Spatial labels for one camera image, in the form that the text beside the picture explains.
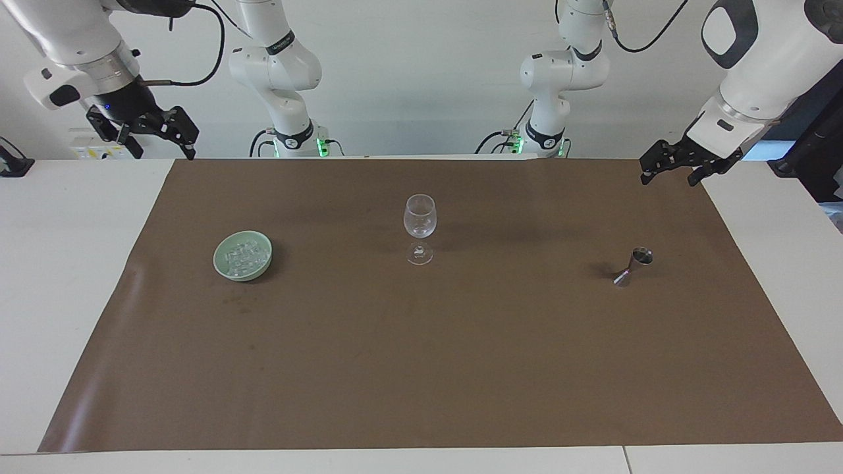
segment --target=wine glass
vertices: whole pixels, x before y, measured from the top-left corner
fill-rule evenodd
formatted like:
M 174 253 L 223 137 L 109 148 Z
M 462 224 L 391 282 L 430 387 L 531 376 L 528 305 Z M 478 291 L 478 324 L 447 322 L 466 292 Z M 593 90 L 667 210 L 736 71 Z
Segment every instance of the wine glass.
M 407 234 L 416 239 L 425 239 L 436 230 L 436 203 L 427 194 L 415 194 L 407 199 L 404 209 L 404 229 Z M 425 265 L 433 259 L 433 249 L 430 245 L 414 242 L 407 249 L 407 261 L 413 265 Z

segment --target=green bowl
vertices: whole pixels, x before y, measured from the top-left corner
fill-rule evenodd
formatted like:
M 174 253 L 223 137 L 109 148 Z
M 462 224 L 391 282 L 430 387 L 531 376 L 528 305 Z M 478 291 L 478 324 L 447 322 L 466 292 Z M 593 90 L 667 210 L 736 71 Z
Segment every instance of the green bowl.
M 264 265 L 262 265 L 257 270 L 253 271 L 252 273 L 243 275 L 241 277 L 233 277 L 228 275 L 228 262 L 225 260 L 225 256 L 231 251 L 234 250 L 237 245 L 244 244 L 249 240 L 254 240 L 258 243 L 258 246 L 262 250 L 269 251 L 269 259 L 266 261 Z M 233 282 L 250 282 L 255 278 L 258 278 L 260 275 L 263 275 L 267 268 L 272 264 L 272 243 L 269 241 L 269 238 L 265 235 L 261 234 L 260 232 L 254 230 L 244 230 L 243 232 L 238 232 L 237 234 L 232 234 L 227 237 L 225 240 L 220 242 L 217 246 L 217 249 L 213 252 L 213 267 L 217 270 L 217 273 L 220 275 L 228 278 Z

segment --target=white table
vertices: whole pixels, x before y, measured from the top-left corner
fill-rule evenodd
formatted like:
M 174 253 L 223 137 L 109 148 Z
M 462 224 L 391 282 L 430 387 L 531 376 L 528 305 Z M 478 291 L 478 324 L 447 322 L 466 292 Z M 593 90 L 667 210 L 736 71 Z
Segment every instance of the white table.
M 172 163 L 40 161 L 0 180 L 0 453 L 37 449 Z M 841 417 L 843 236 L 797 181 L 763 163 L 704 183 Z M 54 471 L 839 474 L 843 443 L 0 457 L 0 472 Z

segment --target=white wall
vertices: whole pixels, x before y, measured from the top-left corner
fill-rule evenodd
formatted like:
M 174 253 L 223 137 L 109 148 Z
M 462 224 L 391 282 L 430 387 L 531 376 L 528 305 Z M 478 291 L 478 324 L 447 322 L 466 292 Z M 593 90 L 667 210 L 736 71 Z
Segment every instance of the white wall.
M 234 0 L 219 2 L 239 17 Z M 616 2 L 621 38 L 629 46 L 649 41 L 679 3 Z M 658 138 L 682 134 L 723 77 L 700 39 L 712 3 L 690 2 L 661 42 L 642 54 L 624 53 L 607 31 L 609 82 L 568 95 L 572 156 L 637 156 Z M 528 104 L 518 81 L 521 61 L 564 47 L 552 0 L 284 0 L 284 6 L 325 70 L 323 83 L 304 93 L 311 116 L 349 154 L 473 152 L 488 133 L 514 125 Z M 21 78 L 40 57 L 1 9 L 0 17 L 0 133 L 36 158 L 67 158 L 67 130 L 86 127 L 83 110 L 49 112 L 34 104 Z M 194 80 L 213 64 L 217 23 L 207 12 L 177 20 L 172 33 L 166 19 L 111 18 L 129 46 L 142 51 L 144 78 Z M 233 28 L 228 38 L 227 52 L 249 44 Z M 243 156 L 254 134 L 270 125 L 261 102 L 230 78 L 227 66 L 200 88 L 155 88 L 155 94 L 165 109 L 187 109 L 201 129 L 200 156 Z M 179 154 L 157 139 L 142 143 L 148 157 Z

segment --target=wire connector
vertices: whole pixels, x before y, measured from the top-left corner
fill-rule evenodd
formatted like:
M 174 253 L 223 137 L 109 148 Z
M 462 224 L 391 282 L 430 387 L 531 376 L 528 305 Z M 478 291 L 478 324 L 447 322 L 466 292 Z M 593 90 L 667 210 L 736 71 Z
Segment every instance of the wire connector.
M 612 7 L 609 6 L 608 0 L 603 0 L 603 12 L 606 15 L 606 26 L 609 27 L 609 31 L 612 32 L 612 35 L 617 38 L 618 25 L 615 23 L 615 14 L 612 13 Z

